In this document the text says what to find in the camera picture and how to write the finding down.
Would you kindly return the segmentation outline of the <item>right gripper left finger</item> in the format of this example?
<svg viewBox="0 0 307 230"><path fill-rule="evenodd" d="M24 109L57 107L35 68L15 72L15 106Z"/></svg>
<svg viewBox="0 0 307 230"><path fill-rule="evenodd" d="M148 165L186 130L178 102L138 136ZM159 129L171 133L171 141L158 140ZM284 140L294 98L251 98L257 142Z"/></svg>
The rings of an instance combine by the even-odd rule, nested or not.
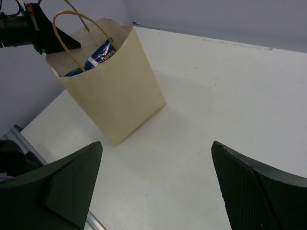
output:
<svg viewBox="0 0 307 230"><path fill-rule="evenodd" d="M101 163L100 142L43 165L13 141L0 143L0 227L82 230Z"/></svg>

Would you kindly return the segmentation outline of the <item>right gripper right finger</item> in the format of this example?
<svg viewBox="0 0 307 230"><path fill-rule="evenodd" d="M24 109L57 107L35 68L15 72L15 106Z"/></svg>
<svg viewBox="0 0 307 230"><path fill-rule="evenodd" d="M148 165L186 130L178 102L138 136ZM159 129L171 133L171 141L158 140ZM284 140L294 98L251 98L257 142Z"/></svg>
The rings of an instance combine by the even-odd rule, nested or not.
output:
<svg viewBox="0 0 307 230"><path fill-rule="evenodd" d="M233 230L305 230L307 180L214 141L212 159Z"/></svg>

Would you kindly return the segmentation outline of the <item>beige paper bag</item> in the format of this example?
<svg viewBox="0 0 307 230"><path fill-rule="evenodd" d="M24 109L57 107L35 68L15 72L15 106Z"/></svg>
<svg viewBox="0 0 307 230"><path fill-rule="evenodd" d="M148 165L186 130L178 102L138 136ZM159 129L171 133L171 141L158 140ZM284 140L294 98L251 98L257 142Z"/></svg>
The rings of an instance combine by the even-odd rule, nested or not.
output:
<svg viewBox="0 0 307 230"><path fill-rule="evenodd" d="M90 20L72 37L81 48L48 54L46 62L70 96L114 146L165 106L136 30L112 19ZM85 71L86 60L109 40L115 54Z"/></svg>

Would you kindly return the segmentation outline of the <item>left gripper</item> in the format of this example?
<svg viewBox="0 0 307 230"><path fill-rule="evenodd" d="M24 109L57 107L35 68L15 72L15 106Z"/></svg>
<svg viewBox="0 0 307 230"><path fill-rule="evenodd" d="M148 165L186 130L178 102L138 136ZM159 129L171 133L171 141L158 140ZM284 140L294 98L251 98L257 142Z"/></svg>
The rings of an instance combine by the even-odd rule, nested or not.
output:
<svg viewBox="0 0 307 230"><path fill-rule="evenodd" d="M0 47L33 45L42 54L54 54L81 48L81 44L53 26L38 3L17 3L18 12L0 13Z"/></svg>

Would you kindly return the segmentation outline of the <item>blue Doritos chip bag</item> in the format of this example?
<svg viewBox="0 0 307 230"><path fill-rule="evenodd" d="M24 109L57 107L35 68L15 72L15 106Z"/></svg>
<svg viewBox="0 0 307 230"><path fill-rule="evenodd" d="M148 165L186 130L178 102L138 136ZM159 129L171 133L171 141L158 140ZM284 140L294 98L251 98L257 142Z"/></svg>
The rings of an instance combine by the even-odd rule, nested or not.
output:
<svg viewBox="0 0 307 230"><path fill-rule="evenodd" d="M105 41L85 62L84 70L91 70L110 59L115 54L115 49L109 40Z"/></svg>

